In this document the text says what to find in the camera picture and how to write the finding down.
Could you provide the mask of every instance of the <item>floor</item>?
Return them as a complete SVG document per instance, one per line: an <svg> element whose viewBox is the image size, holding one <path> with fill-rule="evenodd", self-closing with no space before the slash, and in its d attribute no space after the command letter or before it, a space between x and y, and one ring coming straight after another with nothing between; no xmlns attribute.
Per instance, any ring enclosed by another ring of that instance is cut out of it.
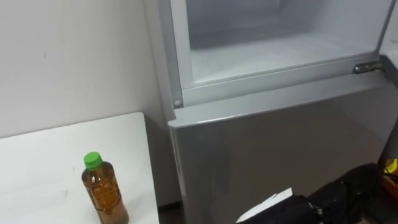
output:
<svg viewBox="0 0 398 224"><path fill-rule="evenodd" d="M160 224L185 224L181 208L159 213Z"/></svg>

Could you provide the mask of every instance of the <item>refrigerator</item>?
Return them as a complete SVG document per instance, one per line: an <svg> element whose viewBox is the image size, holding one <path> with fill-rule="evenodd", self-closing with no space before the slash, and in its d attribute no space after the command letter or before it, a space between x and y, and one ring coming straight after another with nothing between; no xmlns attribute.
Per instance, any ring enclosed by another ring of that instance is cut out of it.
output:
<svg viewBox="0 0 398 224"><path fill-rule="evenodd" d="M234 223L287 187L308 195L377 161L377 124L359 127L356 108L336 108L397 79L395 0L158 4L167 64L158 75L188 224ZM361 100L358 110L377 111Z"/></svg>

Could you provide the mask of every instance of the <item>refrigerator door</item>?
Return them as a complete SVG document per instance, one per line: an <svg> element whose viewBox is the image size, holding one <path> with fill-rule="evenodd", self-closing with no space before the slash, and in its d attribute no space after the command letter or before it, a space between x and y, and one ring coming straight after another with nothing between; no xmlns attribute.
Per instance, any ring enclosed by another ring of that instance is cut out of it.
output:
<svg viewBox="0 0 398 224"><path fill-rule="evenodd" d="M235 223L276 192L308 195L376 162L382 141L324 100L388 83L381 72L346 75L175 110L169 126L188 224Z"/></svg>
<svg viewBox="0 0 398 224"><path fill-rule="evenodd" d="M384 38L380 48L381 62L386 69L387 75L395 83L398 70L398 7L392 10L390 21L387 25Z"/></svg>

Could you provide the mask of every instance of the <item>white wall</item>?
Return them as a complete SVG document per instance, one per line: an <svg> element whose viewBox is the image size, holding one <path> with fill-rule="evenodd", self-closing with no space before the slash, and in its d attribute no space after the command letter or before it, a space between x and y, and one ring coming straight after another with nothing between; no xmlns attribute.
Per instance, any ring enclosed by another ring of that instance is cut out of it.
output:
<svg viewBox="0 0 398 224"><path fill-rule="evenodd" d="M142 111L159 205L179 198L143 0L0 1L0 138Z"/></svg>

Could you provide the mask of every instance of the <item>open freezer door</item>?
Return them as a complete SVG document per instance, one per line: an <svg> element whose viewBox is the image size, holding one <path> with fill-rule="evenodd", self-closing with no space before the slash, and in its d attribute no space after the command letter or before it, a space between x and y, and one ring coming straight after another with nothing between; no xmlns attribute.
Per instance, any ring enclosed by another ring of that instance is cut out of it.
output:
<svg viewBox="0 0 398 224"><path fill-rule="evenodd" d="M392 10L390 21L380 48L380 61L388 79L398 84L398 7Z"/></svg>

